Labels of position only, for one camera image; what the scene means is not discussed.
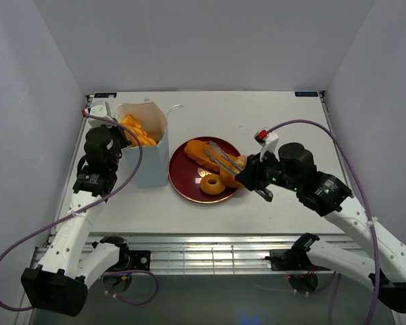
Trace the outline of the light blue paper bag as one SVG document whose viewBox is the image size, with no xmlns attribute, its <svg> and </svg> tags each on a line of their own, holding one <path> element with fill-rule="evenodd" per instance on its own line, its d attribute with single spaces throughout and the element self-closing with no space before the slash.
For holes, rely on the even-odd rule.
<svg viewBox="0 0 406 325">
<path fill-rule="evenodd" d="M 156 146 L 142 146 L 143 157 L 141 164 L 133 177 L 133 182 L 140 188 L 165 186 L 168 182 L 169 138 L 168 118 L 171 112 L 182 107 L 177 104 L 164 113 L 154 103 L 119 104 L 116 107 L 115 117 L 120 123 L 126 115 L 132 115 L 139 120 L 141 126 L 153 137 Z"/>
</svg>

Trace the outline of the small glazed ring donut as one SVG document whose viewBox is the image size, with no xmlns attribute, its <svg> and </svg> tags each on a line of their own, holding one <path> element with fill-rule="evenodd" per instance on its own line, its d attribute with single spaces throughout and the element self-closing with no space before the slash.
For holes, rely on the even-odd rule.
<svg viewBox="0 0 406 325">
<path fill-rule="evenodd" d="M 225 190 L 221 178 L 215 174 L 205 175 L 200 181 L 200 189 L 208 195 L 218 195 Z"/>
</svg>

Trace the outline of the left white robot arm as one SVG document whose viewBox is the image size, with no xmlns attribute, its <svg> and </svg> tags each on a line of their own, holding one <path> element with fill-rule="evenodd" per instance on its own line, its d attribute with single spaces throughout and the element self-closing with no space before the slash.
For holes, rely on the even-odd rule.
<svg viewBox="0 0 406 325">
<path fill-rule="evenodd" d="M 129 144 L 119 127 L 101 125 L 85 136 L 83 161 L 78 167 L 69 211 L 72 217 L 60 224 L 48 251 L 34 269 L 24 270 L 21 283 L 37 309 L 77 316 L 91 285 L 107 270 L 123 270 L 130 262 L 126 241 L 118 236 L 94 243 L 81 257 L 95 220 L 105 206 L 98 200 L 111 193 L 116 183 L 122 149 Z"/>
</svg>

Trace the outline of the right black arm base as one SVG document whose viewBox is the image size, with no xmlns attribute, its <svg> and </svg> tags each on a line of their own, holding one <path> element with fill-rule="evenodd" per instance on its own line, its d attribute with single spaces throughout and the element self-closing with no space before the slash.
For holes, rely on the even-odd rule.
<svg viewBox="0 0 406 325">
<path fill-rule="evenodd" d="M 287 279 L 294 293 L 301 295 L 316 295 L 323 292 L 336 278 L 333 273 L 329 280 L 319 285 L 316 265 L 313 265 L 305 253 L 294 251 L 292 248 L 283 253 L 270 250 L 265 256 L 265 261 L 270 264 L 272 271 L 296 271 L 299 274 L 288 274 Z"/>
</svg>

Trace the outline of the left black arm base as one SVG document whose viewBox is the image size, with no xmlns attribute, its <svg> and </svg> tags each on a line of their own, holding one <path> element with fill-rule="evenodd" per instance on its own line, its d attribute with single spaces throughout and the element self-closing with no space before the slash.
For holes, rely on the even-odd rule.
<svg viewBox="0 0 406 325">
<path fill-rule="evenodd" d="M 106 272 L 123 272 L 133 269 L 149 271 L 150 259 L 150 251 L 130 251 L 125 262 L 110 267 Z M 102 283 L 107 291 L 120 294 L 130 287 L 132 280 L 132 274 L 126 273 L 125 275 L 103 277 Z"/>
</svg>

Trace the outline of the metal tongs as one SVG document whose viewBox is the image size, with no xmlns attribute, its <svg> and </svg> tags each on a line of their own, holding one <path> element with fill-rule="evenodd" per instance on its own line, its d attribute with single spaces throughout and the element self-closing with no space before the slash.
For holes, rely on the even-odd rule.
<svg viewBox="0 0 406 325">
<path fill-rule="evenodd" d="M 236 176 L 241 173 L 244 168 L 241 167 L 234 159 L 225 153 L 221 147 L 213 141 L 208 143 L 209 149 L 203 149 L 204 154 L 220 168 L 223 168 L 232 176 Z"/>
</svg>

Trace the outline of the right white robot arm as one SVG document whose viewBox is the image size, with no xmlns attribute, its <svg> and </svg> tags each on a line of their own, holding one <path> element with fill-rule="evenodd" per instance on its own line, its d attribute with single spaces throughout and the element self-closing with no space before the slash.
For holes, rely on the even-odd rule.
<svg viewBox="0 0 406 325">
<path fill-rule="evenodd" d="M 312 265 L 332 269 L 378 292 L 378 300 L 398 313 L 406 313 L 406 245 L 377 219 L 369 220 L 351 189 L 336 176 L 318 171 L 313 154 L 302 144 L 283 145 L 277 154 L 248 156 L 235 180 L 266 201 L 275 185 L 291 190 L 298 201 L 341 229 L 366 252 L 360 256 L 337 248 L 319 236 L 304 233 L 281 257 L 273 258 L 288 268 Z"/>
</svg>

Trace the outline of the large glazed ring bread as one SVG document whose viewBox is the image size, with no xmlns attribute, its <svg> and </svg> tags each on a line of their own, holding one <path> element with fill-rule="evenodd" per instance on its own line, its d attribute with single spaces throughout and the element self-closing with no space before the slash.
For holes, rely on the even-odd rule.
<svg viewBox="0 0 406 325">
<path fill-rule="evenodd" d="M 158 142 L 153 137 L 150 137 L 147 131 L 142 128 L 139 120 L 132 115 L 126 115 L 120 124 L 131 130 L 137 136 L 142 146 L 156 146 L 158 144 Z"/>
</svg>

